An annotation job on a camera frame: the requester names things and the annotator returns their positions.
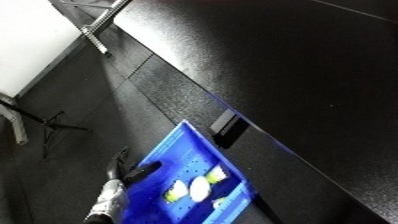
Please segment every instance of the black table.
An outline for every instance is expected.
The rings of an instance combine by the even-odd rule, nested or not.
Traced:
[[[397,179],[395,25],[287,0],[138,0],[115,23],[175,66],[154,56],[151,72],[131,79],[145,82],[142,91],[176,123],[187,118],[207,131],[233,108],[394,220],[396,199],[382,195],[396,192]],[[181,104],[191,109],[173,110]],[[378,220],[253,126],[224,153],[283,222]]]

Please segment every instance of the black countertop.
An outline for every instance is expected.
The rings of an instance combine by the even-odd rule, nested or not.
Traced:
[[[395,24],[308,0],[137,0],[115,23],[398,221]]]

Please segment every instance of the tripod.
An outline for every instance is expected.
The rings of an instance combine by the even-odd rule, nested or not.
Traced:
[[[51,142],[51,140],[54,138],[56,131],[59,129],[71,129],[71,130],[80,130],[80,131],[89,131],[91,132],[91,129],[88,128],[83,128],[83,127],[77,127],[77,126],[69,126],[69,125],[63,125],[63,124],[59,124],[59,118],[61,115],[64,114],[63,111],[57,113],[56,115],[54,115],[53,117],[51,117],[50,119],[42,119],[39,118],[25,110],[22,110],[20,108],[18,108],[15,105],[12,105],[10,103],[7,103],[3,100],[0,100],[0,105],[3,105],[4,107],[11,109],[13,111],[16,111],[20,114],[22,114],[23,116],[36,121],[38,123],[40,123],[41,125],[43,125],[44,127],[44,143],[43,143],[43,154],[42,154],[42,158],[46,159],[47,155],[48,155],[48,149],[49,149],[49,143]]]

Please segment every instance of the blue plastic tray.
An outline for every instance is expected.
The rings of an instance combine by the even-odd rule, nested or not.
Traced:
[[[161,161],[162,167],[129,189],[130,205],[123,224],[231,223],[250,203],[255,191],[245,177],[187,121],[181,122],[139,165]],[[187,186],[218,164],[231,172],[212,186],[211,195],[196,203],[185,196],[167,203],[163,195],[175,180]],[[212,200],[226,197],[214,209]]]

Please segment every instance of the yellow object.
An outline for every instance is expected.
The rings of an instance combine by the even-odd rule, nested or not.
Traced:
[[[206,174],[206,180],[210,184],[216,184],[222,180],[227,179],[229,176],[228,170],[221,164],[215,166]]]
[[[166,199],[168,203],[173,203],[187,194],[187,186],[181,180],[176,180],[173,183],[173,186],[171,186],[164,194],[164,199]]]

